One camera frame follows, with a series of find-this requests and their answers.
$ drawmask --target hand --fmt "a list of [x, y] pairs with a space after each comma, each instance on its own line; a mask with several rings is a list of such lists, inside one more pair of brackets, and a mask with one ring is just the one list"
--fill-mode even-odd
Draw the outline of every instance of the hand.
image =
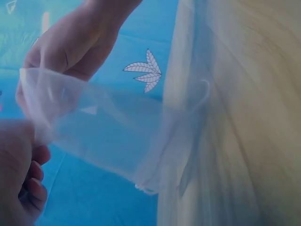
[[46, 146], [34, 147], [33, 139], [34, 131], [29, 122], [0, 120], [2, 226], [31, 226], [45, 205], [47, 191], [41, 184], [41, 165], [49, 160], [50, 152]]
[[[141, 0], [86, 0], [33, 45], [24, 68], [41, 67], [88, 81], [110, 54], [120, 27]], [[19, 84], [16, 100], [26, 111]]]

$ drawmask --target fingernail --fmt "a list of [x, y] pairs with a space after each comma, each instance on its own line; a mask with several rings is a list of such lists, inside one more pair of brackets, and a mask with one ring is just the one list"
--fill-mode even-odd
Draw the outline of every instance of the fingernail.
[[42, 186], [41, 182], [36, 178], [31, 178], [35, 183], [37, 183], [39, 186]]
[[35, 161], [35, 160], [33, 160], [32, 161], [34, 164], [36, 164], [37, 165], [37, 167], [40, 169], [40, 170], [42, 170], [42, 167], [41, 167], [41, 165], [37, 162], [37, 161]]

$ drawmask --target blue surface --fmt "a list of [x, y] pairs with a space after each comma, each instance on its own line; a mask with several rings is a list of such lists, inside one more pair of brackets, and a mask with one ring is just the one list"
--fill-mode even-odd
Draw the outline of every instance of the blue surface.
[[[50, 13], [50, 23], [73, 10], [79, 0], [0, 0], [0, 104], [1, 118], [22, 118], [14, 100], [18, 70], [35, 40], [41, 35], [41, 19]], [[145, 0], [120, 31], [116, 46], [94, 82], [144, 93], [143, 75], [124, 72], [134, 62], [146, 62], [146, 50], [154, 54], [162, 72], [156, 87], [145, 95], [161, 99], [174, 29], [177, 0]], [[56, 226], [154, 226], [157, 196], [147, 196], [125, 179], [95, 168], [56, 147], [43, 168], [49, 199], [37, 225]]]

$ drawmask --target leaf print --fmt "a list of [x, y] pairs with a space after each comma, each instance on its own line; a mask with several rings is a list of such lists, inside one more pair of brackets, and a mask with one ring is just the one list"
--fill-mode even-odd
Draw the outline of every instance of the leaf print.
[[146, 86], [144, 93], [151, 91], [160, 81], [162, 76], [158, 63], [154, 55], [148, 49], [146, 51], [147, 63], [138, 62], [133, 63], [125, 67], [123, 71], [125, 72], [146, 72], [148, 74], [134, 78], [137, 81], [145, 82]]
[[128, 65], [125, 69], [125, 72], [148, 72], [148, 73], [155, 73], [156, 71], [149, 66], [147, 63], [133, 63]]
[[158, 82], [159, 82], [159, 80], [156, 80], [154, 82], [148, 82], [144, 89], [144, 93], [151, 91], [157, 85]]
[[135, 80], [137, 81], [142, 81], [142, 82], [154, 82], [159, 80], [161, 77], [160, 74], [157, 73], [150, 73], [150, 74], [146, 74], [140, 77], [135, 78]]
[[150, 52], [149, 49], [146, 51], [146, 60], [151, 69], [161, 74], [158, 63], [156, 62], [154, 55]]

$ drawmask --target tulle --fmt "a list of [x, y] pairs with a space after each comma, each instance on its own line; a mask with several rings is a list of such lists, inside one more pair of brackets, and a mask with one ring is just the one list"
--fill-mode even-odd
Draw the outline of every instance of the tulle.
[[194, 113], [209, 91], [207, 81], [199, 81], [204, 96], [181, 112], [146, 96], [46, 69], [21, 69], [20, 81], [36, 142], [53, 142], [148, 194], [167, 183], [162, 169], [180, 160], [185, 149], [166, 147], [173, 139], [181, 145], [186, 142], [198, 121]]

